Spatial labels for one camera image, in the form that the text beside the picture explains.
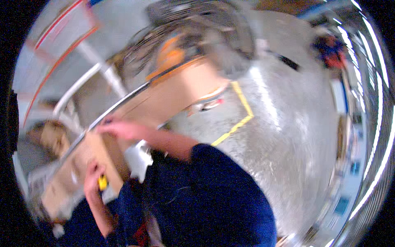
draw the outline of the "yellow floor marking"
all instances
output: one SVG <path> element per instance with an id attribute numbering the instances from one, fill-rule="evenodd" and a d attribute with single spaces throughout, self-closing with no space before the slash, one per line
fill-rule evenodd
<path id="1" fill-rule="evenodd" d="M 241 126 L 243 126 L 244 124 L 246 124 L 246 122 L 248 122 L 249 120 L 251 120 L 254 117 L 254 114 L 252 113 L 251 107 L 248 104 L 246 98 L 243 95 L 243 92 L 240 89 L 240 86 L 238 84 L 237 81 L 233 81 L 231 82 L 233 89 L 235 90 L 235 92 L 237 93 L 237 96 L 239 97 L 241 103 L 243 104 L 244 108 L 246 109 L 248 116 L 245 117 L 243 120 L 241 120 L 240 122 L 238 122 L 238 124 L 236 124 L 235 126 L 233 126 L 230 131 L 226 134 L 223 134 L 220 138 L 218 138 L 215 142 L 213 142 L 211 145 L 212 146 L 217 146 L 218 144 L 220 144 L 221 142 L 223 142 L 226 138 L 228 138 L 232 133 L 236 132 L 236 130 L 238 128 L 240 128 Z"/>

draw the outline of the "yellow tape measure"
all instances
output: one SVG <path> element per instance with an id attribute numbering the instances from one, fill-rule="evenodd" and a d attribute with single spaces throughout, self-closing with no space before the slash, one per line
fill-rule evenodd
<path id="1" fill-rule="evenodd" d="M 108 182 L 105 175 L 101 175 L 98 179 L 99 190 L 103 191 L 107 188 Z"/>

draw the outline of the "person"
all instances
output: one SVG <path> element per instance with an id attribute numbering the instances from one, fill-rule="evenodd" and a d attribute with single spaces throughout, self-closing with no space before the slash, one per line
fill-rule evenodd
<path id="1" fill-rule="evenodd" d="M 342 69 L 346 67 L 344 44 L 334 35 L 317 37 L 313 46 L 320 52 L 320 59 L 327 68 Z"/>
<path id="2" fill-rule="evenodd" d="M 122 187 L 117 215 L 100 196 L 98 178 L 105 168 L 98 161 L 87 168 L 86 200 L 108 245 L 275 246 L 275 219 L 265 195 L 220 150 L 130 122 L 112 121 L 96 132 L 144 139 L 155 150 L 144 182 L 131 179 Z"/>

